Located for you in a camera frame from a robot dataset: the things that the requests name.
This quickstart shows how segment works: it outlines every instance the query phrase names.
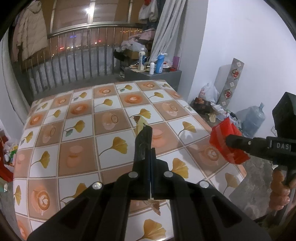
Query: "patterned tablecloth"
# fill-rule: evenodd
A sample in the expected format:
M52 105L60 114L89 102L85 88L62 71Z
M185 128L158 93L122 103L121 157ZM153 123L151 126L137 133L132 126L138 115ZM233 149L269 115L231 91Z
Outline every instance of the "patterned tablecloth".
M163 80L60 93L33 103L19 143L13 192L24 239L93 182L131 171L140 116L157 157L185 180L206 179L228 197L246 176L209 145L211 128ZM126 240L171 237L168 201L131 201Z

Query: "white plastic bag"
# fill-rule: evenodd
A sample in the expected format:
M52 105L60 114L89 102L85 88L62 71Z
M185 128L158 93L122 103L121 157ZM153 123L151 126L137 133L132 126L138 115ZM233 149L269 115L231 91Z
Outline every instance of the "white plastic bag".
M143 4L139 12L139 20L149 18L150 22L155 22L158 19L158 9L156 0L152 0L148 6Z
M216 90L214 84L213 83L207 83L200 90L200 94L198 95L198 98L202 98L202 99L204 99L206 101L217 103L218 94L219 94L219 92Z

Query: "white curtain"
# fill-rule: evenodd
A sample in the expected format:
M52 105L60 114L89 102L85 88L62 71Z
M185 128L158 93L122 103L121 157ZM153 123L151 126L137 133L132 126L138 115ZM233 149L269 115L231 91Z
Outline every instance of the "white curtain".
M154 62L160 53L167 53L169 48L176 48L176 34L180 29L181 16L184 16L185 3L186 0L166 0L156 29L150 61Z

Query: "plastic water bottle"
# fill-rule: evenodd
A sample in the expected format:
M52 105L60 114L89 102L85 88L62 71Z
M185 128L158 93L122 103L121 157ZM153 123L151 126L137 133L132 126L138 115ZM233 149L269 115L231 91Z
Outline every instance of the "plastic water bottle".
M260 106L251 106L248 108L246 119L242 123L242 131L248 138L253 138L258 131L263 121L265 120L265 114L263 113L264 104Z
M163 72L163 63L165 61L165 55L168 55L167 53L161 53L157 57L157 62L156 62L156 68L155 68L155 73L160 74Z

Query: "white bottle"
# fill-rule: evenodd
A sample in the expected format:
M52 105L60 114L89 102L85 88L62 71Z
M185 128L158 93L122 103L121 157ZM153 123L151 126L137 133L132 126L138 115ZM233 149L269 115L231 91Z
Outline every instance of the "white bottle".
M154 74L154 66L155 66L155 63L151 62L149 74Z
M146 53L145 53L145 49L142 48L141 51L139 52L139 67L138 70L144 70L145 69L145 57L146 57Z

